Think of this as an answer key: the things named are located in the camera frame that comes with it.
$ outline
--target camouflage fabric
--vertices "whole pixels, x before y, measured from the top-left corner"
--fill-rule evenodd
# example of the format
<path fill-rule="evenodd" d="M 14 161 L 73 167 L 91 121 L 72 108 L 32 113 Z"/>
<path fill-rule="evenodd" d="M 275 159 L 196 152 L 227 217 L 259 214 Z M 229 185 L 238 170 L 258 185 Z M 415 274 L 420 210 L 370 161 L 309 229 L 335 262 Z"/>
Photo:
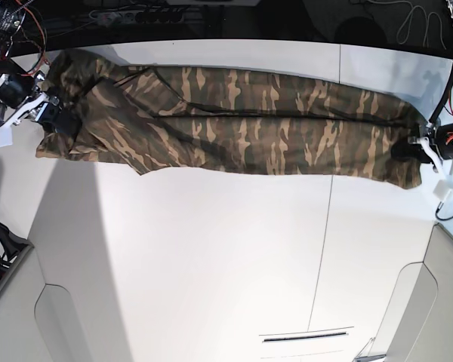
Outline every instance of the camouflage fabric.
<path fill-rule="evenodd" d="M 334 174 L 421 184 L 391 158 L 423 124 L 409 103 L 292 75 L 188 66 L 117 66 L 64 51 L 44 84 L 82 119 L 73 140 L 45 135 L 38 157 L 126 163 L 144 174 L 203 167 L 265 175 Z"/>

